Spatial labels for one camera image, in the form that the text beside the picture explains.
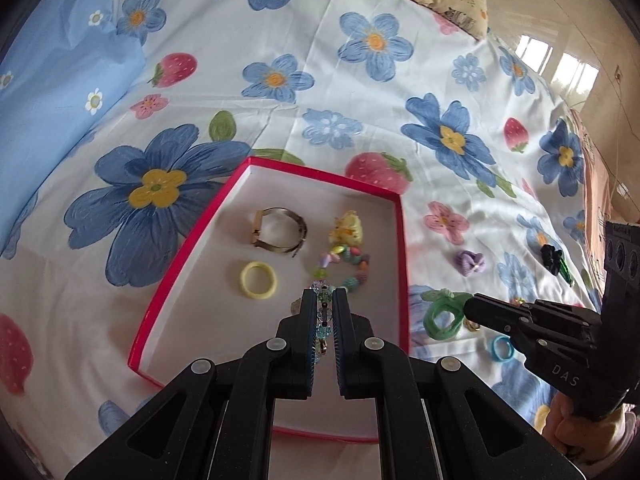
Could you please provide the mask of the right hand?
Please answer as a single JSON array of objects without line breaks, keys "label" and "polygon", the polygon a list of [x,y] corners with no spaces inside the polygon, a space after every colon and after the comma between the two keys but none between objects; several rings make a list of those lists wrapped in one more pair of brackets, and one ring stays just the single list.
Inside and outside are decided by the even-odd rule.
[{"label": "right hand", "polygon": [[585,460],[603,460],[625,434],[625,409],[618,408],[598,422],[574,416],[574,403],[563,393],[551,401],[542,436],[560,453],[576,448]]}]

